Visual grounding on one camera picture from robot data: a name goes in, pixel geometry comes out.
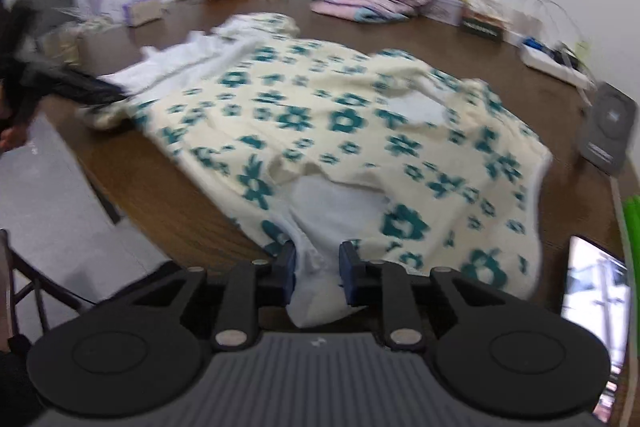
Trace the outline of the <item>cream teal floral garment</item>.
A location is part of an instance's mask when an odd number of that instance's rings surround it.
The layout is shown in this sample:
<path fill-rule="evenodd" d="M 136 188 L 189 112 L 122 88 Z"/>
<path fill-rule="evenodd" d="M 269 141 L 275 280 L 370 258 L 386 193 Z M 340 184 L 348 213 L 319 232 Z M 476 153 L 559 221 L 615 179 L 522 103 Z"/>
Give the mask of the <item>cream teal floral garment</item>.
<path fill-rule="evenodd" d="M 268 254 L 294 244 L 299 327 L 354 311 L 343 243 L 412 274 L 443 265 L 516 297 L 535 288 L 552 156 L 482 80 L 254 13 L 147 48 L 107 82 L 125 98 L 83 109 L 88 126 L 132 120 Z"/>

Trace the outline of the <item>purple tissue box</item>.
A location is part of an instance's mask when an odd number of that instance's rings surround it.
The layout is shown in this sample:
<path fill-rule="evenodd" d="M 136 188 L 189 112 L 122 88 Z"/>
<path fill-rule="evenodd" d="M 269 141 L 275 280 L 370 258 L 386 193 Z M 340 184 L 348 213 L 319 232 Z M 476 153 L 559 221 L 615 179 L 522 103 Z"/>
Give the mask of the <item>purple tissue box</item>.
<path fill-rule="evenodd" d="M 162 0 L 131 0 L 122 6 L 124 23 L 137 28 L 163 18 Z"/>

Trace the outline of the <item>black smartphone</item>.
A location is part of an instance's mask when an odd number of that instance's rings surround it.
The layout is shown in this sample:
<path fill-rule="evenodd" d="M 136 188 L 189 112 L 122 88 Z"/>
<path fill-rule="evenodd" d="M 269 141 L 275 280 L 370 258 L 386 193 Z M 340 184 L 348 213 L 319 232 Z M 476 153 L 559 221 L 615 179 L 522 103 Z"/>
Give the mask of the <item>black smartphone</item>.
<path fill-rule="evenodd" d="M 584 236 L 568 241 L 567 271 L 561 315 L 596 335 L 608 350 L 611 373 L 595 417 L 610 420 L 628 341 L 630 286 L 623 261 Z"/>

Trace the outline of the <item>green plastic object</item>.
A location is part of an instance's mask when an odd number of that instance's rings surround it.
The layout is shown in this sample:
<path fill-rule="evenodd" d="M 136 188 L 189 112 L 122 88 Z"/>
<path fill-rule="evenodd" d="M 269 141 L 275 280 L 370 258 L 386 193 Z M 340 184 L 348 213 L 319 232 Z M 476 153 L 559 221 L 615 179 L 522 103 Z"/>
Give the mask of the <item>green plastic object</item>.
<path fill-rule="evenodd" d="M 634 280 L 640 286 L 640 197 L 630 196 L 623 203 L 623 213 L 628 234 L 632 263 L 634 264 Z"/>

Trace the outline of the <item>white power strip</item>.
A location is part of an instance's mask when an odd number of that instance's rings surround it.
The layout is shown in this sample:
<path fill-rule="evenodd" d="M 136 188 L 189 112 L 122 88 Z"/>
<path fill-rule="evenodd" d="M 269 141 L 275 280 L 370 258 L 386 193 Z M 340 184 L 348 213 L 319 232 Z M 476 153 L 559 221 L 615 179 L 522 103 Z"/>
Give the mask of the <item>white power strip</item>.
<path fill-rule="evenodd" d="M 520 59 L 525 66 L 542 72 L 575 88 L 589 88 L 590 79 L 578 70 L 555 62 L 552 57 L 530 46 L 520 46 Z"/>

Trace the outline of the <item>pink blue folded garment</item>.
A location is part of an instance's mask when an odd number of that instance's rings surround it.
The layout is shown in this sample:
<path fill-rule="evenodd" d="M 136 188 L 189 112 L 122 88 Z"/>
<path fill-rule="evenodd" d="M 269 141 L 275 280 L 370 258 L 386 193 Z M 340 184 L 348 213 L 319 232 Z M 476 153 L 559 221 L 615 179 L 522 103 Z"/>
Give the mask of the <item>pink blue folded garment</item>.
<path fill-rule="evenodd" d="M 309 7 L 316 14 L 363 24 L 404 22 L 416 15 L 411 6 L 392 0 L 318 0 Z"/>

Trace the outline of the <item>white tin box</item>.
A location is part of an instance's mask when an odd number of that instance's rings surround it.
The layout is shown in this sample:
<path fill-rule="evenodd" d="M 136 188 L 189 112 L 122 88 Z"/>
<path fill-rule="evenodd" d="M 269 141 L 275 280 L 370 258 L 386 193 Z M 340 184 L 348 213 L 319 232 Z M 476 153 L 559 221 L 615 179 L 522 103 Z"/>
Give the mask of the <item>white tin box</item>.
<path fill-rule="evenodd" d="M 432 0 L 423 10 L 423 15 L 436 22 L 459 26 L 464 2 L 461 0 Z"/>

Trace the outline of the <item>grey wireless charger stand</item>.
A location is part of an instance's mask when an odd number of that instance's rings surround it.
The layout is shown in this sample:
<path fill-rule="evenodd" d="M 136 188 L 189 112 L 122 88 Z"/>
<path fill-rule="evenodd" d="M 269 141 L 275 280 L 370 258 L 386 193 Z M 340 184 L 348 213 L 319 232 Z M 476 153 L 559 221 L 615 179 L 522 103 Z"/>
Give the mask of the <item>grey wireless charger stand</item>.
<path fill-rule="evenodd" d="M 632 98 L 609 83 L 601 83 L 578 133 L 579 156 L 608 176 L 618 176 L 637 117 L 638 104 Z"/>

